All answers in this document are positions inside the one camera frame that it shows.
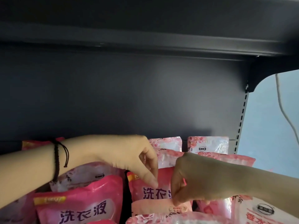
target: cable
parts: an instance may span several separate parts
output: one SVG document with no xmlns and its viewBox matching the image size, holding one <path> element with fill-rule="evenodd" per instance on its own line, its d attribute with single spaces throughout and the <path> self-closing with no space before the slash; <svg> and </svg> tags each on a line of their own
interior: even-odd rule
<svg viewBox="0 0 299 224">
<path fill-rule="evenodd" d="M 280 85 L 279 85 L 279 78 L 278 78 L 278 74 L 275 74 L 275 80 L 276 80 L 276 90 L 277 90 L 277 97 L 278 97 L 278 104 L 279 104 L 279 108 L 283 114 L 283 116 L 286 118 L 286 120 L 288 121 L 288 123 L 290 124 L 290 126 L 293 129 L 293 132 L 295 134 L 298 146 L 299 146 L 299 139 L 298 139 L 298 134 L 296 131 L 296 128 L 294 127 L 294 125 L 292 124 L 292 122 L 290 121 L 289 117 L 287 116 L 287 114 L 285 113 L 285 111 L 283 110 L 282 104 L 281 104 L 281 95 L 280 95 Z"/>
</svg>

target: black braided bracelet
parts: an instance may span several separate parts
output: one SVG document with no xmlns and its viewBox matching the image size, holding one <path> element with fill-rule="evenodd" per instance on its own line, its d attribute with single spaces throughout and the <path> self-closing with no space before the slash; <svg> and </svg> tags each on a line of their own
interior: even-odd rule
<svg viewBox="0 0 299 224">
<path fill-rule="evenodd" d="M 56 183 L 58 181 L 59 176 L 59 151 L 58 146 L 61 145 L 65 151 L 66 160 L 65 165 L 63 167 L 67 167 L 69 163 L 69 151 L 65 145 L 63 145 L 61 142 L 57 141 L 56 139 L 50 139 L 50 141 L 54 144 L 54 159 L 55 159 L 55 172 L 52 182 Z"/>
</svg>

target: light blue wall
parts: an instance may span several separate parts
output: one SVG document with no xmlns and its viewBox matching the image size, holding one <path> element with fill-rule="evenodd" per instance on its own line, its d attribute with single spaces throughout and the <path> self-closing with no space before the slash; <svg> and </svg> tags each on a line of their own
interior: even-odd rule
<svg viewBox="0 0 299 224">
<path fill-rule="evenodd" d="M 299 70 L 278 76 L 282 105 L 298 132 Z M 256 168 L 299 178 L 299 145 L 279 109 L 274 75 L 249 94 L 237 154 L 256 158 Z"/>
</svg>

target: forearm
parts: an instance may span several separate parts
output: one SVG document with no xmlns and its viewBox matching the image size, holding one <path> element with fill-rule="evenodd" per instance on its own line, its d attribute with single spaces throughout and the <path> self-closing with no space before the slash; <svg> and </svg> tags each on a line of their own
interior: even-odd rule
<svg viewBox="0 0 299 224">
<path fill-rule="evenodd" d="M 67 139 L 62 143 L 69 150 L 65 168 L 65 151 L 59 146 L 59 175 L 85 163 L 97 161 L 93 150 L 101 148 L 95 136 Z M 51 181 L 55 172 L 54 145 L 0 156 L 0 208 Z"/>
<path fill-rule="evenodd" d="M 299 179 L 244 166 L 242 171 L 244 194 L 299 218 Z"/>
</svg>

